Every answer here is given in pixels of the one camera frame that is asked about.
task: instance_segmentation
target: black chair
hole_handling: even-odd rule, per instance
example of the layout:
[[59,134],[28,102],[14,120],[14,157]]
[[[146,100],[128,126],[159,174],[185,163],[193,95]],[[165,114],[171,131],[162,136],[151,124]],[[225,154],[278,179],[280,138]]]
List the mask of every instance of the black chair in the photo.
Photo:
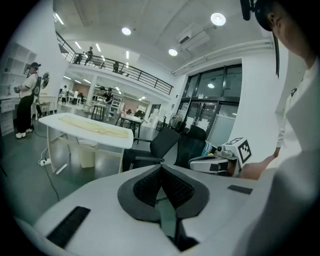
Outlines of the black chair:
[[189,169],[189,160],[200,157],[206,146],[205,130],[191,125],[188,132],[181,132],[175,166]]
[[132,169],[159,164],[164,161],[163,157],[179,140],[180,135],[165,127],[152,141],[148,139],[134,138],[133,141],[150,143],[150,152],[137,149],[125,149],[122,159],[122,170],[126,172]]

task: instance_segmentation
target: floor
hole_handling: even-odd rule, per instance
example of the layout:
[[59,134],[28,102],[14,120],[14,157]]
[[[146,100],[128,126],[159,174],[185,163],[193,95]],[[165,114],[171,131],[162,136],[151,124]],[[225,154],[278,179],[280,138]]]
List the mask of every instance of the floor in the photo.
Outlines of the floor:
[[[71,112],[79,116],[88,117],[81,109],[76,107],[58,105],[58,113]],[[110,118],[109,124],[114,124],[115,120]],[[7,177],[1,174],[1,183],[5,198],[12,210],[12,214],[33,225],[37,219],[57,201],[57,195],[50,184],[50,177],[59,199],[63,199],[72,192],[93,180],[115,175],[118,172],[119,160],[116,158],[106,158],[97,154],[95,167],[82,168],[76,149],[71,147],[71,155],[68,154],[66,145],[56,143],[54,151],[57,166],[68,163],[68,166],[59,174],[52,172],[51,165],[40,166],[41,153],[47,148],[47,128],[33,120],[34,132],[28,133],[23,139],[16,139],[14,133],[10,133],[2,138],[3,156],[1,165]],[[152,140],[157,136],[158,131],[142,126],[140,137]],[[135,142],[134,149],[149,150],[149,143]],[[107,150],[120,152],[118,148],[107,148]],[[173,164],[177,156],[177,145],[165,155],[165,164]],[[172,226],[175,221],[172,205],[169,201],[162,201],[159,206],[163,212],[164,220],[168,221],[163,225],[165,233],[173,235]]]

